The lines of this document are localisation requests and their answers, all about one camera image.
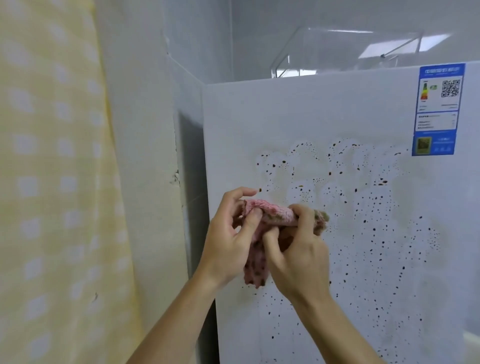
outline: energy label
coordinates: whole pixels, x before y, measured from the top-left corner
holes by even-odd
[[[465,64],[420,67],[413,156],[453,154]]]

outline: hand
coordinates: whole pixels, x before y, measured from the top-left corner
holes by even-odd
[[[299,216],[297,229],[286,228],[279,236],[273,227],[263,236],[268,268],[278,290],[292,304],[315,306],[330,299],[328,247],[313,232],[315,212],[302,205],[289,206]],[[279,246],[294,236],[282,253]]]
[[[261,209],[256,208],[248,214],[238,233],[235,228],[240,225],[238,217],[244,204],[240,198],[256,193],[256,190],[247,187],[226,192],[210,222],[197,272],[206,275],[215,289],[223,287],[241,273],[247,262],[253,233],[262,219]]]

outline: cleaning cloth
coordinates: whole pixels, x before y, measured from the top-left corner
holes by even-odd
[[[247,263],[243,268],[245,273],[245,284],[253,284],[255,288],[264,286],[268,278],[268,267],[266,264],[265,248],[262,241],[262,236],[269,231],[272,226],[279,226],[280,228],[286,226],[297,226],[298,216],[288,207],[274,205],[265,200],[245,200],[243,206],[243,218],[245,218],[250,211],[258,207],[264,213],[257,230],[253,234],[250,251],[248,253]],[[316,233],[325,230],[326,223],[329,221],[329,216],[319,210],[315,210],[315,228]],[[282,241],[280,250],[283,252],[288,249],[291,244],[291,239]]]

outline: yellow curtain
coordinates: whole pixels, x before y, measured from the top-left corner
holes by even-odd
[[[0,363],[124,363],[141,330],[90,1],[0,0]]]

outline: left hand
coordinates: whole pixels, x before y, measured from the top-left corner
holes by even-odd
[[[238,233],[235,228],[244,204],[240,198],[256,193],[255,189],[247,187],[226,192],[210,222],[197,272],[206,276],[215,289],[222,288],[240,274],[247,262],[253,233],[262,219],[262,210],[252,210]]]

